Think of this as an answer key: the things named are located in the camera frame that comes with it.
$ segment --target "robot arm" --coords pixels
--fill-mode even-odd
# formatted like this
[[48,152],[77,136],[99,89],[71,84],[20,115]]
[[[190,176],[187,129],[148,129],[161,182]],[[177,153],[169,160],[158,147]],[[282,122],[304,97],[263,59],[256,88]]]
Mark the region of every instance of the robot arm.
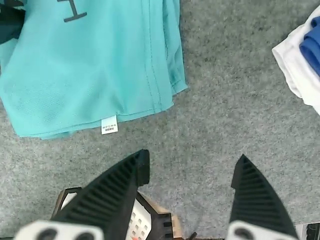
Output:
[[[141,150],[79,191],[52,220],[23,227],[15,240],[173,240],[171,214],[158,214],[137,192],[149,178],[149,152]],[[231,187],[235,194],[226,240],[298,239],[281,200],[244,155]]]

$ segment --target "screw hole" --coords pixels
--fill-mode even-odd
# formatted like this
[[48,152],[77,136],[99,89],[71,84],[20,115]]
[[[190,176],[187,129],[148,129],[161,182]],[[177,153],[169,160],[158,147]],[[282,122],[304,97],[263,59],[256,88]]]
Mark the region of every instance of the screw hole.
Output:
[[57,231],[52,228],[49,228],[42,231],[37,237],[37,240],[54,240],[56,235]]
[[246,240],[254,240],[254,236],[245,228],[237,228],[234,231],[234,234],[237,235],[238,237]]

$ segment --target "folded clothing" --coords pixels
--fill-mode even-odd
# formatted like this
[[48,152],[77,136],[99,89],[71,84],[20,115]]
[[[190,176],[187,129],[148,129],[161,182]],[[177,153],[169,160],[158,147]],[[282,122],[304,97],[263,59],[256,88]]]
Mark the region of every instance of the folded clothing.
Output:
[[305,36],[300,44],[300,51],[313,70],[320,76],[320,17],[311,21],[313,29]]
[[21,137],[56,138],[165,111],[187,88],[177,0],[28,0],[0,97]]
[[305,24],[297,27],[284,41],[275,46],[272,53],[284,73],[290,90],[320,114],[320,77],[300,51],[300,44],[304,41],[305,35],[312,30],[311,21],[318,16],[320,6],[313,11]]

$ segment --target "black plastic part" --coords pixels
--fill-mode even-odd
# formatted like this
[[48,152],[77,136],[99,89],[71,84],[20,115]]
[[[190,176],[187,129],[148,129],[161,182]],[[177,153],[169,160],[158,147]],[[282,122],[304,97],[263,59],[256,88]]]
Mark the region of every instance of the black plastic part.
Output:
[[140,193],[136,199],[151,215],[151,232],[146,240],[173,240],[171,213],[158,214]]
[[235,194],[230,223],[240,220],[298,238],[280,198],[245,155],[235,166],[231,187]]
[[18,39],[25,22],[26,11],[0,3],[0,44]]
[[193,233],[191,234],[191,236],[188,238],[188,240],[195,240],[196,237],[197,237],[197,235],[198,235],[198,233],[193,232]]
[[52,220],[96,226],[104,239],[124,240],[138,187],[149,180],[149,151],[140,150],[93,180]]

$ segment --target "teal fabric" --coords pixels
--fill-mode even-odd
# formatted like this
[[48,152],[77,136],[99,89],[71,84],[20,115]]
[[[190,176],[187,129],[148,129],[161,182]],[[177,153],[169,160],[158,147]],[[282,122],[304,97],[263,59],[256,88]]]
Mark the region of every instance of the teal fabric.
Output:
[[179,0],[28,0],[0,45],[0,97],[16,133],[64,137],[165,111],[187,88]]

